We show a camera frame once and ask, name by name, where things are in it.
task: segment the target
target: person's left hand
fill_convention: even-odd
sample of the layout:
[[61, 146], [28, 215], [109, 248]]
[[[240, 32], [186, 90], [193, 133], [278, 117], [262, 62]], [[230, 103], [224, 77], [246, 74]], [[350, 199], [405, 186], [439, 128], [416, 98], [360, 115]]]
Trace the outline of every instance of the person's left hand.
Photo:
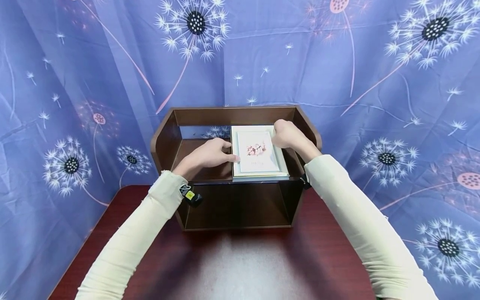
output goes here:
[[226, 162], [239, 161], [240, 158], [238, 156], [226, 154], [222, 151], [223, 148], [230, 147], [232, 147], [232, 144], [221, 138], [208, 140], [205, 144], [187, 155], [175, 170], [173, 170], [173, 173], [185, 178], [200, 168], [212, 168]]

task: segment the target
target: fabric backdrop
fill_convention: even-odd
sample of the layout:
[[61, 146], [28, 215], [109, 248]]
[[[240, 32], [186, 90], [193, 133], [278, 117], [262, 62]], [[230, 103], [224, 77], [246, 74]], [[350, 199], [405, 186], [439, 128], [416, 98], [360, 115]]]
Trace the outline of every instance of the fabric backdrop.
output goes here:
[[479, 30], [479, 0], [1, 1], [0, 299], [46, 299], [115, 192], [154, 182], [169, 107], [283, 104], [441, 300], [480, 299]]

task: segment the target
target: dark red wooden table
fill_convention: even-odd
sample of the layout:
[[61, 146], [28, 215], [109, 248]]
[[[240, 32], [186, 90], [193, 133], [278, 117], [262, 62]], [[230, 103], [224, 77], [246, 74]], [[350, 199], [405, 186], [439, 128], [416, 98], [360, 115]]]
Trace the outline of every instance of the dark red wooden table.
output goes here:
[[[109, 238], [146, 196], [121, 189], [53, 291], [75, 298]], [[372, 300], [360, 259], [328, 208], [309, 190], [294, 228], [182, 232], [165, 224], [131, 278], [124, 299]]]

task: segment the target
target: card with flower illustration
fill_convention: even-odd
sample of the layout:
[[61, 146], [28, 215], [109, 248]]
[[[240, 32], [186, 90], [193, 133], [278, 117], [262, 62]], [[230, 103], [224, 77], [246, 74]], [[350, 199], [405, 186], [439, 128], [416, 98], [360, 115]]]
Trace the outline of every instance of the card with flower illustration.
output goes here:
[[240, 172], [279, 172], [270, 132], [237, 132]]

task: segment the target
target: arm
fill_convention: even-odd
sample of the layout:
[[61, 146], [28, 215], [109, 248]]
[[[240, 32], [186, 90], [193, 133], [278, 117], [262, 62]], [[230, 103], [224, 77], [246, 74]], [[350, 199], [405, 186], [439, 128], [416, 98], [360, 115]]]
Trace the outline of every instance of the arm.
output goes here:
[[275, 145], [305, 161], [310, 184], [325, 201], [365, 266], [372, 288], [385, 300], [438, 300], [422, 270], [383, 214], [330, 155], [322, 155], [293, 123], [275, 123]]
[[204, 167], [236, 161], [222, 152], [231, 144], [207, 141], [186, 156], [173, 170], [163, 171], [148, 195], [103, 248], [78, 288], [76, 300], [119, 300], [150, 245], [182, 201], [179, 188]]

